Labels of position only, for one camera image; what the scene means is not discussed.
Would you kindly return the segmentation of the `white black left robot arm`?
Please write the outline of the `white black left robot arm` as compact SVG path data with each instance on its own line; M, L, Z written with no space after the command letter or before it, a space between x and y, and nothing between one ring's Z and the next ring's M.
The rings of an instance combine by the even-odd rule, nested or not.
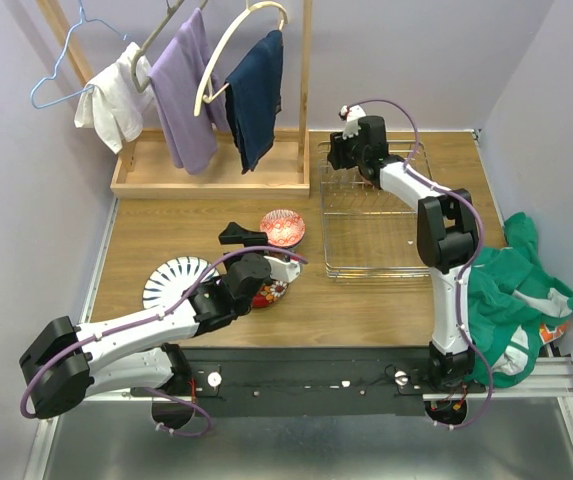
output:
M126 388L159 395L188 390L192 370L177 341L230 325L250 313L260 290L275 280L296 279L305 261L275 247L264 232L231 222L219 234L234 251L218 263L198 257L165 262L147 291L160 302L139 312L75 325L67 316L50 321L19 360L26 381L20 413L49 419L85 398Z

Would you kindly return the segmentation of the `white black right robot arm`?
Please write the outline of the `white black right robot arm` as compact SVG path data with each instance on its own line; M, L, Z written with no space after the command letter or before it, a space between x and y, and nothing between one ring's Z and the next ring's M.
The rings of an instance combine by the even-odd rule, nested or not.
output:
M330 135L327 160L332 168L356 168L375 188L396 196L416 214L416 247L429 269L435 310L426 379L433 389L449 391L475 363L467 293L479 253L479 215L468 191L447 189L415 170L409 159L389 151L383 117L357 108L340 117L343 129Z

